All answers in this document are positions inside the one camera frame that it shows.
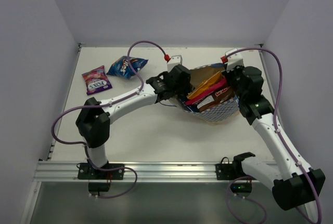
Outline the blue checkered paper bag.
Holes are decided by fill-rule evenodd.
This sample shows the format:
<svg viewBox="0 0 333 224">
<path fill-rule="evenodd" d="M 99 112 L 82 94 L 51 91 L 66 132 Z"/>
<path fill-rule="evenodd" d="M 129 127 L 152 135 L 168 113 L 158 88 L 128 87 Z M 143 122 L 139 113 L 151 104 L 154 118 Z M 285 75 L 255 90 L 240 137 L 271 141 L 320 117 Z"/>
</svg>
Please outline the blue checkered paper bag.
<svg viewBox="0 0 333 224">
<path fill-rule="evenodd" d="M 205 65 L 202 67 L 191 69 L 190 83 L 193 86 L 191 92 L 201 82 L 203 82 L 205 79 L 209 78 L 211 75 L 213 75 L 216 72 L 224 72 L 224 70 L 225 70 L 225 66 L 222 63 L 214 63 L 214 64 L 209 64 L 209 65 Z M 169 99 L 168 102 L 170 103 L 171 106 L 177 107 L 177 108 L 181 109 L 183 112 L 191 114 L 191 115 L 198 117 L 198 118 L 206 121 L 207 123 L 211 123 L 211 124 L 219 123 L 219 122 L 227 119 L 228 117 L 232 116 L 239 110 L 238 98 L 236 95 L 233 98 L 229 99 L 228 101 L 220 103 L 210 109 L 207 109 L 207 110 L 205 110 L 203 112 L 199 112 L 199 113 L 192 113 L 192 112 L 183 110 L 183 108 L 181 107 L 181 105 L 178 101 L 179 97 L 187 97 L 187 96 L 176 96 L 174 98 Z"/>
</svg>

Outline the orange snack packet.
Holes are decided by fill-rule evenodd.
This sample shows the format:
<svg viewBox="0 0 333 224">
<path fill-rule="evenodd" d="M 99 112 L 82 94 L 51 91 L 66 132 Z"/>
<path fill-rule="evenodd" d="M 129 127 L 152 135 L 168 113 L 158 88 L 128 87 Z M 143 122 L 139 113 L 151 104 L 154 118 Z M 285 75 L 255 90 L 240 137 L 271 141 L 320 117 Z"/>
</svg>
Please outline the orange snack packet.
<svg viewBox="0 0 333 224">
<path fill-rule="evenodd" d="M 190 94 L 188 94 L 187 99 L 193 99 L 199 96 L 201 93 L 205 92 L 206 90 L 211 88 L 213 85 L 219 83 L 223 79 L 224 76 L 222 75 L 222 72 L 214 73 L 209 78 L 201 82 Z"/>
</svg>

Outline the purple Fox's candy bag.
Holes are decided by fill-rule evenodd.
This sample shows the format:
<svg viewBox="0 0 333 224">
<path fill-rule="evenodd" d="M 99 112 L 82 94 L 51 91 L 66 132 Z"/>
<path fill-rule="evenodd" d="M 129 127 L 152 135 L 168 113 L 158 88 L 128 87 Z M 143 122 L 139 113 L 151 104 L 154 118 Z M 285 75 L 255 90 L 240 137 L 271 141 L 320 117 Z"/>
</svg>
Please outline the purple Fox's candy bag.
<svg viewBox="0 0 333 224">
<path fill-rule="evenodd" d="M 88 96 L 112 89 L 112 85 L 106 76 L 104 65 L 81 75 L 85 81 L 86 94 Z"/>
</svg>

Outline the pink snack packet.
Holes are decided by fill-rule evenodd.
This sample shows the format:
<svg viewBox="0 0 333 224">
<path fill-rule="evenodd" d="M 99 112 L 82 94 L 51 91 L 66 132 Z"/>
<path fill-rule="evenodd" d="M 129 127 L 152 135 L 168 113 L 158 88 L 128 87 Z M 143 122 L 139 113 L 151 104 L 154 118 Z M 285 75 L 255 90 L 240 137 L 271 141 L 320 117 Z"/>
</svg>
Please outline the pink snack packet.
<svg viewBox="0 0 333 224">
<path fill-rule="evenodd" d="M 190 106 L 190 105 L 196 104 L 199 101 L 203 100 L 205 97 L 207 97 L 209 94 L 214 92 L 215 90 L 224 88 L 225 86 L 227 86 L 227 81 L 222 80 L 222 81 L 216 83 L 215 85 L 213 85 L 212 87 L 210 87 L 208 90 L 206 90 L 203 93 L 201 93 L 200 95 L 198 95 L 197 97 L 195 97 L 193 99 L 190 99 L 190 100 L 187 100 L 185 102 L 185 105 Z"/>
</svg>

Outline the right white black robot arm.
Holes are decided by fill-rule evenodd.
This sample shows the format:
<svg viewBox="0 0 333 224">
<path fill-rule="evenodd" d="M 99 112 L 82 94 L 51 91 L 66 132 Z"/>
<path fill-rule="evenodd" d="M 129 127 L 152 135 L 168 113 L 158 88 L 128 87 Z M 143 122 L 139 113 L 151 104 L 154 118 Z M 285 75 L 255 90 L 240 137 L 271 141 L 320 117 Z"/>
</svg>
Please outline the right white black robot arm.
<svg viewBox="0 0 333 224">
<path fill-rule="evenodd" d="M 262 94 L 262 72 L 251 66 L 237 66 L 223 74 L 239 100 L 241 115 L 261 136 L 278 166 L 273 169 L 246 152 L 234 157 L 233 175 L 240 179 L 251 176 L 264 184 L 283 210 L 314 201 L 326 177 L 299 154 L 274 116 L 274 108 Z"/>
</svg>

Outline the blue Doritos chip bag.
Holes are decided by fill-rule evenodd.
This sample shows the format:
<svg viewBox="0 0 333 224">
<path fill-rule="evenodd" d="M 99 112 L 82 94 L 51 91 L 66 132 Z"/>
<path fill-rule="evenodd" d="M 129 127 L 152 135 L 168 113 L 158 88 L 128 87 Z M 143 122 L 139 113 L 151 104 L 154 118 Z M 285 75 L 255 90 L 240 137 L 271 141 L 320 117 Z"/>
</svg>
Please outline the blue Doritos chip bag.
<svg viewBox="0 0 333 224">
<path fill-rule="evenodd" d="M 126 56 L 122 56 L 110 66 L 106 75 L 117 76 L 129 80 L 131 77 L 135 76 L 135 72 L 131 69 L 129 63 L 131 63 L 132 68 L 137 73 L 145 67 L 145 65 L 148 63 L 148 60 L 143 58 L 127 58 Z"/>
</svg>

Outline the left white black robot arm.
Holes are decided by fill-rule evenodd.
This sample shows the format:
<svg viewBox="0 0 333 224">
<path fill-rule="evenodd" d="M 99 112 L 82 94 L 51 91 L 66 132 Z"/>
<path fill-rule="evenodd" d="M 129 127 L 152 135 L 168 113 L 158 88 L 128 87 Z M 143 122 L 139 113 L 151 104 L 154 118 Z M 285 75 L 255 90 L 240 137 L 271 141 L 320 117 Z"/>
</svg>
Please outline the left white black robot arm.
<svg viewBox="0 0 333 224">
<path fill-rule="evenodd" d="M 139 108 L 187 95 L 191 91 L 190 79 L 190 71 L 178 64 L 171 71 L 151 77 L 140 87 L 120 96 L 102 101 L 94 97 L 86 100 L 75 124 L 86 142 L 90 173 L 98 179 L 107 175 L 105 143 L 113 122 Z"/>
</svg>

